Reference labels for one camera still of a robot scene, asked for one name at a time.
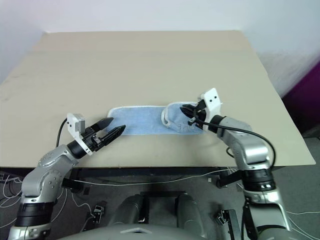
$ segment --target table top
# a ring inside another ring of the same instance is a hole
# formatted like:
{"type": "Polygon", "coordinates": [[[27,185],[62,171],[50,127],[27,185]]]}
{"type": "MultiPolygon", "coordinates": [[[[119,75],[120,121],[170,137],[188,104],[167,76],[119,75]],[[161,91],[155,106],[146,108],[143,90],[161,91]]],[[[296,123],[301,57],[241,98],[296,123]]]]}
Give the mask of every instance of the table top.
{"type": "MultiPolygon", "coordinates": [[[[67,113],[86,126],[121,106],[197,101],[216,88],[221,115],[247,122],[277,152],[276,166],[315,164],[239,31],[45,34],[0,86],[0,165],[35,167],[67,113]]],[[[60,143],[72,137],[65,127],[60,143]]],[[[78,167],[235,166],[213,133],[123,135],[78,167]]]]}

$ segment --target white cable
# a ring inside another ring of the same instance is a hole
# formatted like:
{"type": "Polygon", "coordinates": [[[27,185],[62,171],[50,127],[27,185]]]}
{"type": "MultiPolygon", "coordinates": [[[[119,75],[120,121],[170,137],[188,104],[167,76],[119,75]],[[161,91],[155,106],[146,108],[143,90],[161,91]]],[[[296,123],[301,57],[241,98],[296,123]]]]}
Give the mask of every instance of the white cable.
{"type": "Polygon", "coordinates": [[[17,201],[15,201],[14,203],[12,203],[12,204],[10,204],[10,205],[8,205],[8,206],[3,206],[3,204],[6,202],[6,201],[4,201],[1,205],[0,205],[0,208],[9,208],[9,207],[11,207],[11,206],[13,206],[13,205],[15,205],[17,202],[19,202],[19,200],[21,199],[21,197],[19,197],[18,199],[17,199],[17,201]]]}
{"type": "Polygon", "coordinates": [[[80,207],[82,207],[82,206],[84,206],[84,205],[87,205],[87,207],[89,208],[89,210],[90,210],[90,215],[92,216],[92,217],[95,217],[95,215],[93,215],[92,214],[92,211],[91,211],[91,207],[90,207],[90,205],[88,204],[88,203],[82,203],[81,205],[78,205],[77,204],[77,202],[76,202],[76,200],[75,200],[75,198],[74,198],[74,194],[71,192],[71,196],[72,196],[72,200],[74,201],[74,203],[75,203],[75,205],[78,207],[78,208],[80,208],[80,207]]]}
{"type": "Polygon", "coordinates": [[[290,212],[287,211],[288,214],[293,214],[293,215],[302,215],[302,214],[320,214],[320,211],[303,211],[303,212],[290,212]]]}
{"type": "Polygon", "coordinates": [[[230,167],[228,166],[227,169],[229,170],[229,174],[232,174],[233,172],[231,171],[230,167]]]}
{"type": "Polygon", "coordinates": [[[85,220],[85,222],[84,222],[84,224],[83,224],[83,227],[82,227],[81,230],[80,230],[80,233],[85,229],[85,226],[86,226],[87,222],[88,222],[90,219],[93,219],[93,218],[95,218],[95,217],[94,217],[94,216],[90,216],[90,217],[88,217],[87,220],[85,220]]]}
{"type": "Polygon", "coordinates": [[[290,217],[289,220],[293,223],[293,225],[295,225],[301,232],[303,232],[304,234],[308,235],[309,237],[316,239],[316,240],[320,240],[320,238],[317,238],[315,236],[310,235],[309,233],[307,233],[306,231],[302,230],[290,217]]]}
{"type": "Polygon", "coordinates": [[[245,189],[244,186],[242,186],[242,184],[237,183],[237,185],[238,185],[241,189],[245,189]]]}
{"type": "Polygon", "coordinates": [[[18,179],[13,179],[13,181],[16,183],[16,184],[21,184],[22,181],[18,178],[18,179]]]}
{"type": "Polygon", "coordinates": [[[6,224],[6,225],[0,226],[0,229],[4,228],[4,227],[6,227],[6,226],[9,226],[10,224],[13,224],[15,220],[17,220],[17,218],[13,219],[11,222],[9,222],[9,223],[6,224]]]}
{"type": "Polygon", "coordinates": [[[13,178],[8,179],[9,177],[10,177],[10,175],[8,175],[8,177],[7,177],[7,181],[8,181],[8,182],[10,182],[10,181],[12,181],[12,180],[15,180],[15,179],[19,179],[19,177],[17,177],[17,176],[16,176],[16,177],[13,177],[13,178]]]}
{"type": "Polygon", "coordinates": [[[58,212],[58,214],[54,217],[54,219],[52,219],[52,223],[54,222],[54,220],[57,219],[57,217],[59,217],[60,213],[62,212],[62,210],[64,209],[65,205],[66,205],[66,202],[67,202],[67,198],[68,198],[68,190],[66,189],[65,190],[65,198],[64,198],[64,201],[63,201],[63,204],[62,204],[62,207],[60,209],[60,211],[58,212]]]}
{"type": "Polygon", "coordinates": [[[305,236],[306,238],[311,239],[311,240],[314,240],[313,238],[311,238],[311,237],[309,237],[309,236],[305,235],[304,233],[302,233],[302,232],[298,231],[297,229],[295,229],[295,228],[292,228],[292,229],[293,229],[293,230],[295,230],[296,232],[300,233],[301,235],[305,236]]]}
{"type": "Polygon", "coordinates": [[[17,193],[16,195],[14,195],[14,196],[7,196],[7,195],[5,194],[5,186],[6,186],[6,184],[7,184],[7,181],[8,181],[8,179],[9,179],[9,176],[10,176],[10,175],[8,175],[8,177],[6,178],[6,180],[5,180],[4,184],[3,184],[2,193],[3,193],[3,196],[4,196],[5,198],[7,198],[7,199],[13,199],[13,198],[15,198],[16,196],[18,196],[18,195],[21,193],[22,189],[20,190],[20,192],[18,192],[18,193],[17,193]]]}
{"type": "Polygon", "coordinates": [[[202,175],[188,176],[188,177],[175,179],[175,180],[171,180],[171,181],[137,182],[137,183],[125,183],[125,184],[106,184],[106,183],[96,183],[96,182],[81,181],[81,180],[74,180],[74,181],[80,182],[80,183],[85,183],[85,184],[92,184],[92,185],[98,185],[98,186],[111,186],[111,187],[122,187],[122,186],[132,186],[132,185],[148,185],[148,184],[168,184],[168,183],[174,183],[174,182],[192,179],[192,178],[199,178],[199,177],[203,177],[203,176],[206,176],[209,174],[218,173],[218,172],[222,172],[222,171],[228,171],[228,170],[229,169],[216,170],[216,171],[207,172],[202,175]]]}
{"type": "Polygon", "coordinates": [[[61,198],[61,196],[62,196],[62,194],[64,193],[64,191],[65,191],[65,189],[62,187],[62,191],[61,191],[60,195],[59,195],[56,199],[61,198]]]}

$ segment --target black cable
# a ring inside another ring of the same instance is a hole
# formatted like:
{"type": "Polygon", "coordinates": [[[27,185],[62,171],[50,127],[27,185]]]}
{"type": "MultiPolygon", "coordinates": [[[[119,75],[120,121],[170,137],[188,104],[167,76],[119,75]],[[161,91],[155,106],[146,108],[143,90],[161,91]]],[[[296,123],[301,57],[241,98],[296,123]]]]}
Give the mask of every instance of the black cable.
{"type": "Polygon", "coordinates": [[[267,144],[269,144],[269,146],[272,149],[273,161],[272,161],[272,164],[271,164],[270,168],[272,169],[274,167],[274,165],[276,163],[276,150],[275,150],[274,146],[272,145],[272,143],[267,138],[265,138],[264,136],[262,136],[262,135],[260,135],[260,134],[258,134],[256,132],[244,130],[244,129],[241,129],[241,128],[230,127],[230,126],[221,126],[221,125],[218,125],[218,124],[202,121],[197,116],[197,108],[194,108],[194,110],[193,110],[193,117],[195,118],[195,121],[197,123],[202,124],[202,125],[207,125],[207,126],[211,126],[211,127],[215,127],[215,128],[219,128],[219,129],[226,129],[226,130],[237,131],[237,132],[241,132],[241,133],[245,133],[245,134],[250,134],[250,135],[256,136],[256,137],[264,140],[267,144]]]}
{"type": "Polygon", "coordinates": [[[242,218],[241,218],[241,240],[244,240],[245,235],[245,214],[242,210],[242,218]]]}
{"type": "Polygon", "coordinates": [[[244,240],[245,235],[245,207],[247,204],[247,200],[244,201],[243,208],[242,208],[242,218],[241,218],[241,240],[244,240]]]}
{"type": "Polygon", "coordinates": [[[230,152],[230,147],[227,147],[227,149],[225,150],[226,154],[228,154],[230,157],[235,158],[230,152]]]}
{"type": "Polygon", "coordinates": [[[59,128],[58,137],[56,138],[56,144],[55,144],[56,148],[59,146],[59,141],[60,141],[60,135],[61,135],[61,132],[62,132],[62,128],[64,127],[66,122],[67,122],[67,119],[63,120],[63,122],[61,123],[61,126],[59,128]]]}

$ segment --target gray floor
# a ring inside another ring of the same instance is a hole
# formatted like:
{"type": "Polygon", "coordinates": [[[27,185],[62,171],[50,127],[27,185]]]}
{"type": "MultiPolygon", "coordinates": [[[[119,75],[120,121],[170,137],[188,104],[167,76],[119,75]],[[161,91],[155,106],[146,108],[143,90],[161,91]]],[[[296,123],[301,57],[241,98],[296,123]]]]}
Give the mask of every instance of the gray floor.
{"type": "MultiPolygon", "coordinates": [[[[317,138],[306,139],[306,144],[317,163],[320,163],[320,140],[317,138]]],[[[274,171],[277,185],[281,189],[282,197],[287,211],[320,211],[320,164],[311,166],[285,167],[274,171]]],[[[119,182],[140,181],[163,181],[175,179],[170,177],[116,177],[106,178],[119,182]]],[[[222,206],[225,209],[235,209],[238,219],[242,213],[244,197],[242,192],[237,191],[236,185],[228,188],[218,189],[214,184],[208,182],[207,177],[198,177],[167,184],[136,185],[136,186],[92,186],[90,194],[75,195],[78,204],[89,203],[94,206],[97,202],[107,201],[105,217],[102,219],[101,227],[108,224],[110,215],[116,207],[128,196],[138,194],[141,191],[186,191],[193,196],[198,203],[208,239],[230,239],[227,227],[221,227],[212,220],[212,215],[222,206]]],[[[53,216],[57,214],[63,203],[64,195],[60,198],[53,216]]],[[[0,225],[4,225],[15,218],[18,204],[9,208],[1,208],[0,225]]],[[[150,208],[150,223],[166,226],[176,226],[174,211],[174,198],[152,198],[150,208]]],[[[79,232],[82,228],[88,208],[86,206],[76,207],[70,193],[68,194],[66,206],[58,219],[53,223],[49,239],[58,239],[79,232]]],[[[290,215],[303,230],[320,238],[320,214],[290,215]]],[[[6,239],[9,227],[0,229],[0,239],[6,239]]]]}

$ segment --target purple wall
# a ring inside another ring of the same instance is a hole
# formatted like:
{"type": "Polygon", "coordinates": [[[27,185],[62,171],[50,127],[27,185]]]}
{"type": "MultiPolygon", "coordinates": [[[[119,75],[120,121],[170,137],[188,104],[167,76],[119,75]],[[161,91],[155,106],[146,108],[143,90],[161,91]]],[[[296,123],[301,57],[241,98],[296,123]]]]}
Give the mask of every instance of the purple wall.
{"type": "Polygon", "coordinates": [[[282,101],[300,133],[320,126],[320,62],[282,101]]]}

